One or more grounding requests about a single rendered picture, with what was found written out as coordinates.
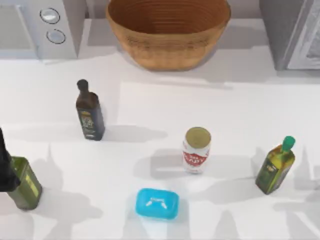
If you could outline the green-capped olive oil bottle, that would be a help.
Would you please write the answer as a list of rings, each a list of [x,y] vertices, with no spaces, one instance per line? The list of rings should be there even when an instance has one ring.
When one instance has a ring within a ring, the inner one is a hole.
[[[282,144],[267,154],[255,180],[255,184],[265,195],[277,190],[287,176],[296,160],[292,151],[295,143],[293,136],[286,136]]]

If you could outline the blue soap box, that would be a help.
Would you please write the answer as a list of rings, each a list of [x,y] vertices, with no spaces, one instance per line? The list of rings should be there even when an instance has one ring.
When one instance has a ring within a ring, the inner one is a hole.
[[[173,220],[179,207],[180,197],[173,191],[142,188],[136,195],[135,212],[143,217]]]

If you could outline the red and white can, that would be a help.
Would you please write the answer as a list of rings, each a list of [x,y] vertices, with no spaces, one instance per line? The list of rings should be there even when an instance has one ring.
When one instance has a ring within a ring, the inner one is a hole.
[[[182,165],[193,174],[204,171],[206,161],[210,154],[212,136],[204,127],[190,128],[183,140]]]

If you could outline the grey cabinet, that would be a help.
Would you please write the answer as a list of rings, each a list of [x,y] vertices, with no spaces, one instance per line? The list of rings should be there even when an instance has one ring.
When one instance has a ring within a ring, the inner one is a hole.
[[[320,0],[259,0],[277,71],[320,70]]]

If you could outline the dark square bottle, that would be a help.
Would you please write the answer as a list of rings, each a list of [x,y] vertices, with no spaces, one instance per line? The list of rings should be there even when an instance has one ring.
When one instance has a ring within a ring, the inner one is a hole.
[[[86,79],[77,81],[79,95],[75,106],[84,138],[100,141],[105,133],[104,117],[97,94],[89,91]]]

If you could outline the round microwave knob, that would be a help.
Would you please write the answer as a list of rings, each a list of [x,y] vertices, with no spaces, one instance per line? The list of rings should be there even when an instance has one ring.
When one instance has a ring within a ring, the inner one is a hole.
[[[57,24],[61,18],[59,12],[50,7],[40,10],[39,16],[43,22],[51,25]]]
[[[66,41],[66,35],[59,29],[52,29],[46,32],[46,38],[52,44],[60,45]]]

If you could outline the pale microwave oven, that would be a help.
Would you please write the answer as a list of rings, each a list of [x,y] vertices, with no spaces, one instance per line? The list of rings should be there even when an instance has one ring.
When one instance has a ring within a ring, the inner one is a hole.
[[[58,23],[41,20],[40,10],[47,8],[59,12]],[[0,59],[76,59],[87,12],[86,0],[0,0]],[[65,34],[64,43],[48,41],[53,29]]]

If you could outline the woven wooden basket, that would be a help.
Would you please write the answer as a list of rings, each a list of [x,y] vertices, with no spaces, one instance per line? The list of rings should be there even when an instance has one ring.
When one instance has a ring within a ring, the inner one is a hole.
[[[227,0],[109,0],[105,15],[122,49],[152,71],[197,67],[231,19]]]

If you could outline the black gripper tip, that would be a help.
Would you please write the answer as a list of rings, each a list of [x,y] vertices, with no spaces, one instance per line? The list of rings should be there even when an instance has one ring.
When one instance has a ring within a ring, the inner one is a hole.
[[[12,158],[6,149],[3,131],[0,128],[0,192],[13,192],[21,181],[12,167]]]

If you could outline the olive green square bottle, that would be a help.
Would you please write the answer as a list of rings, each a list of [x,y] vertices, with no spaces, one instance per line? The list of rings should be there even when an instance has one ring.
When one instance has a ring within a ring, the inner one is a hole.
[[[42,185],[32,170],[29,161],[25,157],[11,157],[12,170],[20,180],[13,191],[7,192],[9,197],[14,201],[18,209],[30,211],[35,209],[42,195]]]

